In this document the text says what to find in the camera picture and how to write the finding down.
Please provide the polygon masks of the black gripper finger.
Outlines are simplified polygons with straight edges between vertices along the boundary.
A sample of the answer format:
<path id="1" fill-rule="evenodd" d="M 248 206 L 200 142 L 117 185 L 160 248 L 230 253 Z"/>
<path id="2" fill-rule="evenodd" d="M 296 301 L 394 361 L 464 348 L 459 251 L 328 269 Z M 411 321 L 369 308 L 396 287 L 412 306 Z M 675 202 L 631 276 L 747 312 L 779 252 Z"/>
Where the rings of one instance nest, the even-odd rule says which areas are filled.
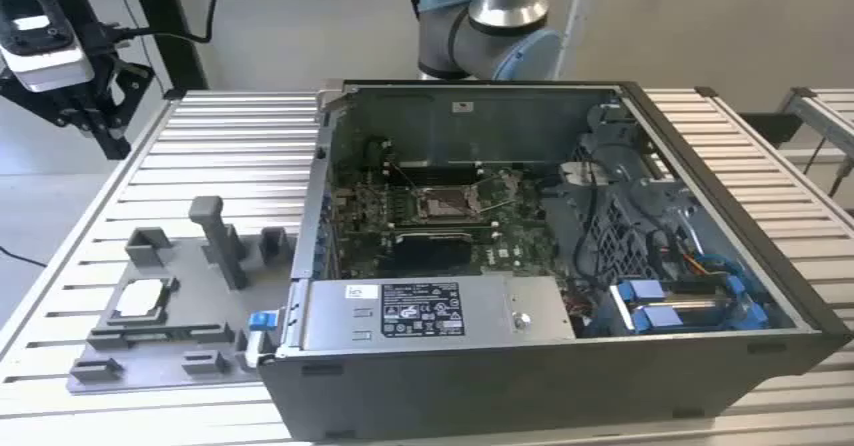
<path id="1" fill-rule="evenodd" d="M 1 97 L 57 127 L 74 126 L 86 134 L 97 129 L 86 112 L 93 102 L 85 85 L 32 92 L 13 76 L 2 76 Z"/>
<path id="2" fill-rule="evenodd" d="M 109 60 L 105 74 L 96 77 L 94 139 L 105 157 L 121 160 L 130 151 L 125 130 L 154 80 L 154 72 L 149 66 L 126 62 L 117 56 L 109 56 Z"/>

